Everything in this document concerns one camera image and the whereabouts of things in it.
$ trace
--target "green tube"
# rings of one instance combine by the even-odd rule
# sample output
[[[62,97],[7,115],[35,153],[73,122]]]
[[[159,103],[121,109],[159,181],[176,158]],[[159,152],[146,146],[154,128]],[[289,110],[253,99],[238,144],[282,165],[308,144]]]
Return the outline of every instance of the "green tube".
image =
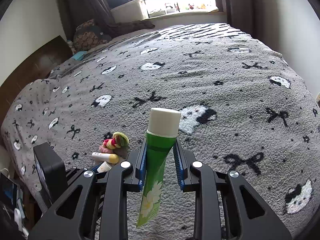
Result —
[[[152,108],[147,130],[147,174],[137,227],[158,214],[165,161],[178,135],[180,112]]]

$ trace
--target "headboard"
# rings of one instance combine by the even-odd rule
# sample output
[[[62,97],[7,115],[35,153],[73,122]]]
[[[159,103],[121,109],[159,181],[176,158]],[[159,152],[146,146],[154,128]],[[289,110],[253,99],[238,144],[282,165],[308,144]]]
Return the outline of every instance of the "headboard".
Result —
[[[0,87],[0,127],[20,91],[30,82],[44,79],[57,65],[72,57],[72,51],[61,36],[49,41],[26,58]],[[0,144],[4,146],[0,134]]]

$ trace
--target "blanket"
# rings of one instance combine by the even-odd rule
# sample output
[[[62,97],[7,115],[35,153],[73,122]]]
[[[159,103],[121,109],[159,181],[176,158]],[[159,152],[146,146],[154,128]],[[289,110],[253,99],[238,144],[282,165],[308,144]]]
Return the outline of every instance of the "blanket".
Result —
[[[56,76],[27,85],[1,129],[35,196],[33,146],[48,142],[66,168],[90,167],[91,153],[115,131],[128,135],[129,150],[139,149],[150,109],[163,107],[181,112],[182,146],[215,171],[239,171],[292,236],[319,206],[319,107],[280,53],[240,30],[204,24],[146,33]],[[130,239],[192,236],[194,193],[180,191],[172,153],[159,214],[136,228],[141,197],[128,194]]]

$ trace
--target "wall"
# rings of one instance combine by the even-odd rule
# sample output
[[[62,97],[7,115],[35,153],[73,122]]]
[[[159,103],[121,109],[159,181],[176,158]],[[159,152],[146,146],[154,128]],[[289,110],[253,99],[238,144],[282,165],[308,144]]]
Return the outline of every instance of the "wall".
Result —
[[[56,0],[13,0],[0,21],[0,85],[28,56],[64,34]]]
[[[149,19],[155,26],[155,30],[164,29],[173,25],[226,23],[227,15],[223,12],[187,12],[175,15],[165,15]]]
[[[316,97],[320,92],[320,20],[308,0],[254,0],[256,38],[283,54]]]

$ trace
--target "brown headboard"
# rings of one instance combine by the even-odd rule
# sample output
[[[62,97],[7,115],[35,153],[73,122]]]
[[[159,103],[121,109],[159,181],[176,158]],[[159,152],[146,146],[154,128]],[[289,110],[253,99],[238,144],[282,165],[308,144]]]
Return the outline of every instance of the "brown headboard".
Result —
[[[61,36],[54,38],[47,44],[26,58],[4,81],[0,87],[0,127],[14,99],[30,82],[44,79],[57,65],[72,57],[72,51]]]

